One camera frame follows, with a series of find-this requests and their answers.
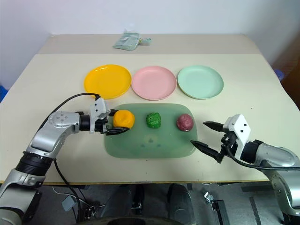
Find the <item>green tray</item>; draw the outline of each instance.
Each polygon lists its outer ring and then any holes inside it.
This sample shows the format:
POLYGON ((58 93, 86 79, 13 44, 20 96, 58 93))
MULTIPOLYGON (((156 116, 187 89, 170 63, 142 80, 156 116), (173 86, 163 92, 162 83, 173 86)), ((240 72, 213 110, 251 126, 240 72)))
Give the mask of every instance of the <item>green tray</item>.
MULTIPOLYGON (((195 149, 190 140, 197 140, 194 126, 189 132, 180 131, 176 120, 184 113, 192 116, 188 108, 179 104, 124 104, 116 109, 127 109, 135 115, 135 124, 129 131, 105 136, 105 148, 108 154, 117 158, 181 158, 191 155, 195 149), (158 112, 161 127, 147 127, 146 116, 158 112)), ((109 118, 108 127, 112 127, 113 118, 109 118)))

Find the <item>floor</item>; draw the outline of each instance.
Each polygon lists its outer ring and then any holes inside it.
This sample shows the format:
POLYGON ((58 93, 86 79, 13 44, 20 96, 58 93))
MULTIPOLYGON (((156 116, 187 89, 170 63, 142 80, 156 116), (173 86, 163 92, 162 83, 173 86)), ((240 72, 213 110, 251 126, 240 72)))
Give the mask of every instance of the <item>floor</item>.
MULTIPOLYGON (((144 216, 167 217, 167 191, 170 184, 145 184, 144 216)), ((220 184, 183 184, 192 199, 198 225, 218 225, 216 212, 206 203, 203 195, 208 191, 215 199, 223 199, 231 225, 279 225, 282 219, 269 182, 220 184)), ((105 204, 118 185, 91 185, 82 192, 89 202, 105 204)), ((66 187, 55 187, 58 192, 69 192, 66 187)), ((39 208, 28 225, 75 224, 72 210, 65 212, 61 202, 66 195, 53 192, 52 186, 42 186, 39 208)), ((99 216, 103 208, 98 208, 99 216)))

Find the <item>beige table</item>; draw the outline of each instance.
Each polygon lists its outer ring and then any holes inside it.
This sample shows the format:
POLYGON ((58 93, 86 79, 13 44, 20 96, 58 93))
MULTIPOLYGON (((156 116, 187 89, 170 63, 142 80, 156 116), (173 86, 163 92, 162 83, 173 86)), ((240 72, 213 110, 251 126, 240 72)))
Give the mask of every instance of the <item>beige table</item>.
MULTIPOLYGON (((232 37, 249 42, 249 46, 253 45, 245 36, 232 37)), ((50 39, 40 54, 34 56, 0 104, 0 180, 3 182, 10 169, 17 165, 22 151, 26 150, 45 116, 69 96, 84 92, 83 81, 86 74, 91 69, 108 63, 128 68, 132 76, 138 69, 149 65, 166 67, 176 76, 185 66, 202 64, 212 67, 221 74, 225 84, 217 97, 196 100, 186 96, 177 87, 169 98, 158 102, 188 107, 195 118, 198 140, 217 150, 220 148, 222 134, 208 129, 202 122, 212 120, 224 123, 229 116, 242 113, 252 128, 251 140, 259 139, 268 144, 284 146, 300 156, 300 112, 263 56, 252 47, 237 50, 232 45, 229 51, 225 43, 221 54, 214 52, 216 49, 213 46, 213 53, 209 53, 206 51, 210 42, 207 36, 206 39, 206 43, 201 43, 206 46, 204 53, 200 50, 199 53, 188 53, 183 49, 183 54, 115 52, 115 49, 112 49, 111 54, 86 53, 80 49, 79 53, 66 54, 67 48, 62 52, 46 52, 44 50, 47 47, 52 49, 50 46, 54 40, 50 39)), ((73 44, 76 46, 80 42, 82 40, 74 41, 73 44)), ((92 103, 91 97, 78 97, 63 106, 62 110, 87 112, 92 103)), ((107 103, 110 108, 114 108, 124 103, 154 102, 141 99, 130 88, 123 96, 108 100, 107 103)), ((199 151, 184 158, 115 158, 105 151, 103 135, 91 135, 88 132, 70 136, 57 159, 61 171, 72 183, 228 182, 267 179, 261 172, 241 167, 227 157, 222 164, 218 164, 199 151)), ((54 166, 51 166, 46 183, 54 182, 62 180, 54 166)))

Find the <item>pink plate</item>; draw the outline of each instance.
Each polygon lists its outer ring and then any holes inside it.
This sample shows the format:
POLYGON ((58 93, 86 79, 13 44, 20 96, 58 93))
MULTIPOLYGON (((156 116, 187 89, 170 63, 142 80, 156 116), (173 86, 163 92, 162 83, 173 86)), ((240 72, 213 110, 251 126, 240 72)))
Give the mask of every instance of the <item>pink plate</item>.
POLYGON ((153 66, 138 70, 131 85, 138 96, 147 100, 161 100, 173 93, 177 80, 170 70, 153 66))

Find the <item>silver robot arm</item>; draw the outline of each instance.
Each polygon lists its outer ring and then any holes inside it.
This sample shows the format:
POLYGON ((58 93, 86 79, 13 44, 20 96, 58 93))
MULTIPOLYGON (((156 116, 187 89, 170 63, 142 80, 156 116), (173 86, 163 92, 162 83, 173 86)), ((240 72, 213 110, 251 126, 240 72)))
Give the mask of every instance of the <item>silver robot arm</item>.
POLYGON ((90 114, 52 113, 0 187, 0 225, 20 225, 33 217, 41 197, 37 188, 43 184, 46 172, 70 134, 90 131, 116 135, 129 130, 106 127, 107 116, 115 112, 108 110, 103 98, 98 98, 90 107, 90 114))
POLYGON ((220 153, 208 145, 191 141, 201 152, 221 163, 224 156, 240 165, 255 168, 270 180, 286 225, 300 224, 300 160, 292 151, 261 141, 249 142, 250 127, 243 115, 229 117, 225 124, 204 122, 209 128, 224 132, 220 153))

